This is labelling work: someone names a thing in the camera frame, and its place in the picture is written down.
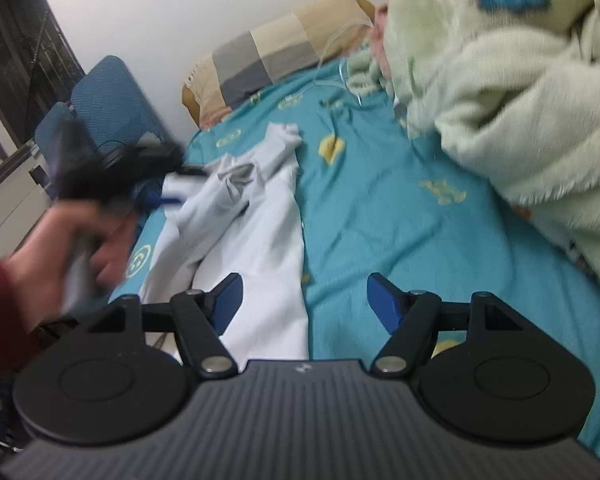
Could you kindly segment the red sleeved forearm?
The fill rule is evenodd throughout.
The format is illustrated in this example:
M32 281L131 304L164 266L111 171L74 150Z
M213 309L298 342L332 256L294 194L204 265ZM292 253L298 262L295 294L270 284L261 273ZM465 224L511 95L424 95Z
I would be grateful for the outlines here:
M38 343L24 327L15 289L0 262L0 376L22 365L38 351Z

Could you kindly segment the person's left hand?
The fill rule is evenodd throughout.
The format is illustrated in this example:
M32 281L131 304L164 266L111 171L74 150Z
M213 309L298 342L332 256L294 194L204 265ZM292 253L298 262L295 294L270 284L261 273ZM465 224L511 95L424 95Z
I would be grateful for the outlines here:
M100 286L121 283L134 243L134 214L112 214L93 202L61 200L47 209L24 244L3 262L26 330L60 312L78 240L100 241L87 266Z

